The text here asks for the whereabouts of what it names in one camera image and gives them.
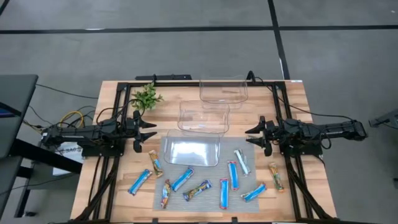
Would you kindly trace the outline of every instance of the black cable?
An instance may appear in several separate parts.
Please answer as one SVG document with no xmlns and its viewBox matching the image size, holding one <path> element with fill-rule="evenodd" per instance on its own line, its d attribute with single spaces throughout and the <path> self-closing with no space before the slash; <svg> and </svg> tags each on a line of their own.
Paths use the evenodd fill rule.
<svg viewBox="0 0 398 224">
<path fill-rule="evenodd" d="M 289 123 L 289 122 L 287 122 L 287 121 L 284 121 L 284 122 L 287 123 L 287 124 L 290 125 L 290 126 L 298 126 L 298 124 L 292 124 L 292 123 Z M 307 125 L 307 126 L 314 127 L 315 129 L 318 129 L 318 130 L 319 130 L 319 142 L 320 142 L 320 144 L 321 144 L 321 147 L 324 148 L 324 149 L 330 149 L 330 148 L 331 148 L 331 140 L 330 140 L 330 137 L 325 133 L 326 128 L 320 129 L 318 126 L 316 126 L 316 125 L 314 125 L 314 124 L 308 124 L 308 123 L 302 123 L 302 124 L 303 124 L 303 125 Z M 322 143 L 322 133 L 325 134 L 326 139 L 327 139 L 328 142 L 329 142 L 328 147 L 326 147 L 326 146 L 323 145 L 323 143 Z M 318 134 L 315 135 L 314 137 L 312 137 L 310 140 L 314 140 L 317 136 L 318 136 Z"/>
<path fill-rule="evenodd" d="M 313 156 L 315 156 L 317 159 L 319 159 L 323 163 L 323 166 L 326 166 L 325 161 L 323 161 L 323 159 L 321 159 L 321 157 L 316 156 L 316 155 L 313 155 Z"/>
<path fill-rule="evenodd" d="M 55 180 L 48 180 L 48 181 L 45 181 L 45 182 L 42 182 L 42 183 L 39 183 L 39 184 L 27 184 L 27 185 L 23 185 L 23 186 L 19 186 L 19 187 L 14 187 L 13 189 L 6 190 L 6 191 L 1 192 L 0 195 L 6 194 L 6 193 L 8 193 L 8 192 L 11 192 L 12 190 L 19 189 L 19 188 L 22 188 L 22 187 L 39 186 L 39 185 L 46 184 L 46 183 L 49 183 L 49 182 L 58 181 L 58 180 L 63 180 L 63 179 L 69 178 L 69 177 L 73 177 L 74 175 L 75 175 L 75 174 L 72 174 L 72 175 L 69 175 L 69 176 L 66 176 L 66 177 L 61 177 L 61 178 L 58 178 L 58 179 L 55 179 Z"/>
<path fill-rule="evenodd" d="M 93 194 L 94 183 L 95 183 L 95 179 L 96 179 L 96 176 L 97 176 L 97 170 L 98 170 L 98 165 L 100 164 L 100 160 L 101 160 L 101 157 L 98 156 L 97 163 L 96 163 L 96 165 L 95 165 L 95 171 L 94 171 L 93 182 L 91 183 L 90 194 L 89 194 L 89 196 L 88 196 L 88 204 L 90 203 L 90 201 L 91 201 L 91 195 Z"/>
<path fill-rule="evenodd" d="M 119 106 L 118 108 L 122 108 L 122 109 L 121 109 L 119 112 L 117 112 L 117 113 L 115 114 L 115 116 L 112 116 L 111 118 L 117 119 L 117 118 L 119 117 L 119 115 L 121 115 L 121 113 L 127 108 L 127 105 L 128 105 L 130 102 L 133 102 L 133 101 L 140 101 L 140 102 L 142 103 L 142 105 L 144 105 L 144 102 L 143 102 L 142 100 L 139 100 L 139 99 L 132 99 L 132 100 L 129 100 L 125 105 Z M 100 116 L 102 115 L 102 113 L 103 113 L 104 111 L 106 111 L 106 110 L 112 110 L 112 109 L 113 109 L 113 108 L 105 108 L 105 109 L 101 110 L 101 112 L 99 112 L 99 114 L 98 114 L 98 116 L 97 116 L 97 118 L 96 118 L 96 120 L 95 120 L 96 124 L 99 124 L 99 123 L 100 123 L 100 122 L 99 122 L 99 118 L 100 118 Z M 142 113 L 140 114 L 140 116 L 139 116 L 138 118 L 136 118 L 136 119 L 141 118 L 141 117 L 144 115 L 144 113 L 145 113 L 145 106 L 143 107 L 143 110 L 142 110 Z"/>
<path fill-rule="evenodd" d="M 89 108 L 89 107 L 95 109 L 95 106 L 88 105 L 88 106 L 82 106 L 81 108 L 77 109 L 76 111 L 81 111 L 82 109 L 84 109 L 84 108 Z M 75 115 L 75 113 L 70 114 L 69 116 L 67 116 L 67 117 L 64 119 L 64 121 L 66 121 L 67 119 L 71 118 L 73 115 Z"/>
<path fill-rule="evenodd" d="M 93 118 L 92 118 L 91 116 L 89 116 L 89 114 L 92 113 L 92 112 L 95 112 L 95 110 L 92 110 L 92 111 L 87 112 L 87 114 L 84 114 L 83 117 L 84 117 L 84 118 L 87 117 L 87 118 L 93 120 Z M 77 118 L 76 120 L 72 121 L 72 122 L 70 123 L 70 125 L 74 125 L 75 123 L 79 122 L 79 120 L 81 120 L 81 118 Z"/>
<path fill-rule="evenodd" d="M 57 127 L 58 124 L 67 124 L 67 125 L 69 125 L 69 126 L 72 126 L 73 128 L 76 128 L 76 126 L 71 125 L 70 123 L 66 123 L 66 122 L 57 122 L 56 124 L 53 124 L 53 126 Z"/>
<path fill-rule="evenodd" d="M 36 113 L 36 110 L 35 110 L 35 109 L 33 109 L 33 107 L 32 107 L 32 106 L 29 106 L 29 108 L 30 108 L 30 109 L 32 109 L 33 113 L 35 113 L 35 114 L 36 114 L 36 116 L 37 116 L 39 119 L 41 119 L 42 121 L 44 121 L 44 122 L 46 122 L 46 123 L 48 123 L 48 124 L 52 125 L 52 123 L 51 123 L 50 121 L 44 120 L 42 117 L 40 117 L 40 116 L 39 116 L 39 115 Z"/>
<path fill-rule="evenodd" d="M 54 151 L 57 151 L 61 156 L 65 157 L 65 156 L 63 155 L 63 152 L 61 152 L 61 150 L 57 149 L 56 146 L 53 146 L 53 147 L 54 147 Z"/>
<path fill-rule="evenodd" d="M 381 121 L 379 121 L 378 119 L 375 119 L 377 122 L 380 122 L 381 124 L 383 124 L 384 126 L 387 126 L 387 127 L 389 127 L 389 128 L 392 128 L 392 129 L 395 129 L 395 130 L 398 130 L 398 128 L 396 128 L 396 127 L 393 127 L 393 126 L 390 126 L 390 125 L 388 125 L 388 124 L 386 124 L 386 123 L 383 123 L 383 122 L 381 122 Z"/>
<path fill-rule="evenodd" d="M 43 126 L 41 126 L 41 125 L 33 125 L 33 124 L 30 124 L 29 122 L 27 122 L 26 120 L 23 120 L 23 123 L 24 124 L 26 124 L 26 125 L 28 125 L 29 127 L 31 127 L 33 130 L 35 130 L 35 131 L 38 131 L 38 130 L 36 130 L 35 128 L 37 128 L 37 129 L 42 129 L 42 128 L 44 128 Z"/>
<path fill-rule="evenodd" d="M 83 96 L 83 95 L 77 95 L 77 94 L 74 94 L 74 93 L 68 93 L 68 92 L 65 92 L 65 91 L 62 91 L 62 90 L 57 90 L 57 89 L 54 89 L 52 87 L 41 85 L 41 84 L 36 84 L 36 85 L 44 87 L 44 88 L 48 88 L 49 90 L 54 90 L 54 91 L 58 91 L 60 93 L 68 94 L 68 95 L 71 95 L 71 96 L 77 96 L 77 97 L 82 97 L 82 98 L 87 98 L 87 99 L 95 99 L 95 100 L 98 99 L 98 97 Z"/>
<path fill-rule="evenodd" d="M 262 83 L 263 85 L 265 85 L 265 84 L 264 84 L 264 81 L 262 80 L 262 78 L 260 78 L 260 77 L 255 77 L 255 78 L 260 79 L 260 80 L 261 80 L 261 83 Z M 278 99 L 279 99 L 281 102 L 285 103 L 279 96 L 278 96 Z M 309 111 L 300 109 L 300 108 L 295 107 L 295 106 L 292 106 L 292 105 L 288 105 L 288 106 L 289 106 L 289 107 L 292 107 L 292 108 L 295 108 L 295 109 L 297 109 L 297 110 L 299 110 L 299 111 L 303 111 L 303 112 L 305 112 L 305 113 L 309 113 L 309 114 L 315 115 L 315 116 L 326 116 L 326 117 L 334 117 L 334 118 L 346 118 L 346 119 L 349 119 L 349 120 L 352 120 L 352 121 L 354 120 L 354 119 L 352 119 L 352 118 L 349 118 L 349 117 L 343 116 L 343 115 L 318 114 L 318 113 L 312 113 L 312 112 L 309 112 Z"/>
</svg>

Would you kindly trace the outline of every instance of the artificial plant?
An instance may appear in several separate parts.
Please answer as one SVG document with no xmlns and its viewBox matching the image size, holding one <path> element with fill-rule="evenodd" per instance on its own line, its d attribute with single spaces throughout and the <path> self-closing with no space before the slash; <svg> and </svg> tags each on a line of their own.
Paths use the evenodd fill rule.
<svg viewBox="0 0 398 224">
<path fill-rule="evenodd" d="M 154 87 L 154 83 L 150 83 L 147 85 L 144 85 L 144 91 L 136 91 L 134 90 L 134 93 L 132 94 L 133 97 L 135 97 L 138 100 L 141 101 L 133 101 L 131 103 L 132 107 L 136 108 L 137 110 L 143 110 L 146 109 L 154 109 L 156 102 L 163 101 L 163 96 L 159 94 L 158 97 L 156 97 L 156 88 Z"/>
</svg>

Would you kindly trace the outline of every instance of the wooden tabletop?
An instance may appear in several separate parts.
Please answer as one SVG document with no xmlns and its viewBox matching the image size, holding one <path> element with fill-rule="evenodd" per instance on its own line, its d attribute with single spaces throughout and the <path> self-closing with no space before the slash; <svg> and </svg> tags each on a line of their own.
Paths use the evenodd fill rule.
<svg viewBox="0 0 398 224">
<path fill-rule="evenodd" d="M 118 82 L 116 81 L 103 82 L 99 93 L 96 116 L 102 109 L 113 107 L 117 84 Z M 308 111 L 309 107 L 303 83 L 286 81 L 286 87 L 290 104 Z M 147 153 L 151 150 L 159 151 L 161 137 L 166 136 L 168 130 L 178 128 L 177 121 L 180 101 L 200 100 L 199 87 L 158 87 L 157 93 L 161 94 L 165 101 L 158 103 L 156 109 L 146 111 L 143 120 L 157 125 L 157 127 L 145 129 L 145 131 L 157 131 L 158 133 L 143 144 L 142 153 L 140 154 L 135 153 L 132 148 L 133 139 L 127 141 L 124 155 L 121 157 L 119 163 L 111 222 L 151 222 L 153 218 L 159 218 L 160 222 L 230 222 L 232 217 L 237 217 L 240 222 L 295 220 L 285 162 L 279 153 L 278 146 L 273 146 L 273 154 L 270 157 L 265 157 L 264 151 L 260 147 L 254 147 L 257 182 L 265 182 L 268 188 L 259 196 L 259 213 L 228 213 L 221 210 L 214 212 L 153 210 L 154 195 L 160 193 L 155 192 L 154 175 L 145 182 L 140 188 L 139 194 L 135 197 L 128 194 L 127 190 L 144 169 L 153 170 Z M 266 120 L 274 120 L 276 122 L 272 93 L 267 88 L 262 86 L 248 87 L 248 95 L 248 100 L 243 103 L 239 110 L 231 110 L 229 115 L 230 127 L 229 131 L 225 134 L 226 137 L 246 137 L 247 135 L 244 132 L 255 127 L 261 115 L 265 116 Z M 300 119 L 303 122 L 312 122 L 310 114 L 294 108 L 291 109 L 294 119 Z M 130 107 L 127 116 L 132 116 L 133 111 L 133 108 Z M 110 117 L 111 110 L 107 110 L 101 115 L 101 119 Z M 302 160 L 309 191 L 325 211 L 335 217 L 335 207 L 323 164 L 313 156 L 302 156 Z M 84 161 L 71 218 L 77 217 L 87 206 L 96 161 L 97 157 L 90 157 Z M 284 193 L 278 192 L 274 187 L 272 176 L 268 170 L 268 164 L 271 162 L 276 162 L 278 166 L 279 174 L 285 187 Z M 96 192 L 98 186 L 100 170 L 101 165 L 98 168 L 97 183 L 95 183 L 94 192 Z M 297 192 L 302 216 L 305 217 L 302 194 L 299 189 L 297 189 Z M 105 206 L 106 200 L 103 200 L 99 215 L 100 218 L 104 217 Z"/>
</svg>

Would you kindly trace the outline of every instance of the gray fabric mat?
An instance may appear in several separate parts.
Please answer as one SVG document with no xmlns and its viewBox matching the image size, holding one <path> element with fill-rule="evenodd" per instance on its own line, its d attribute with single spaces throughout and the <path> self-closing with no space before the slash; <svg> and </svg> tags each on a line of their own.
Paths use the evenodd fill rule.
<svg viewBox="0 0 398 224">
<path fill-rule="evenodd" d="M 165 138 L 162 138 L 161 149 L 164 148 L 164 144 Z M 223 210 L 220 209 L 220 178 L 227 177 L 229 179 L 227 161 L 238 161 L 233 152 L 237 148 L 242 149 L 246 155 L 251 173 L 247 177 L 243 176 L 242 168 L 238 165 L 239 190 L 236 192 L 233 192 L 231 189 L 229 190 L 228 209 Z M 160 150 L 159 161 L 164 170 L 164 175 L 156 180 L 154 210 L 163 210 L 160 206 L 160 201 L 165 180 L 170 179 L 170 183 L 172 183 L 187 169 L 187 166 L 165 162 L 163 155 L 163 150 Z M 240 197 L 241 194 L 254 190 L 257 187 L 254 163 L 254 146 L 252 144 L 246 142 L 244 138 L 222 138 L 218 165 L 215 167 L 193 167 L 195 170 L 194 175 L 177 192 L 172 191 L 169 204 L 165 210 L 183 212 L 259 212 L 257 198 L 246 203 Z M 203 191 L 189 202 L 185 201 L 182 193 L 199 186 L 205 179 L 209 179 L 213 187 Z"/>
</svg>

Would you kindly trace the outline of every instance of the clear plastic bin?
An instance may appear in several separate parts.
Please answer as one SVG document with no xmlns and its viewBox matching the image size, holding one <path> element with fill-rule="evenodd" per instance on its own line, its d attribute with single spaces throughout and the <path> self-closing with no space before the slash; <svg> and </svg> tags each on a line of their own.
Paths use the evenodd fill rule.
<svg viewBox="0 0 398 224">
<path fill-rule="evenodd" d="M 229 105 L 202 101 L 181 101 L 178 128 L 184 131 L 218 134 L 229 129 Z"/>
<path fill-rule="evenodd" d="M 220 81 L 200 80 L 200 99 L 208 103 L 233 104 L 242 103 L 248 99 L 248 83 L 242 77 L 230 77 L 232 80 Z"/>
<path fill-rule="evenodd" d="M 164 160 L 171 164 L 214 167 L 220 156 L 217 134 L 171 129 L 164 145 Z"/>
</svg>

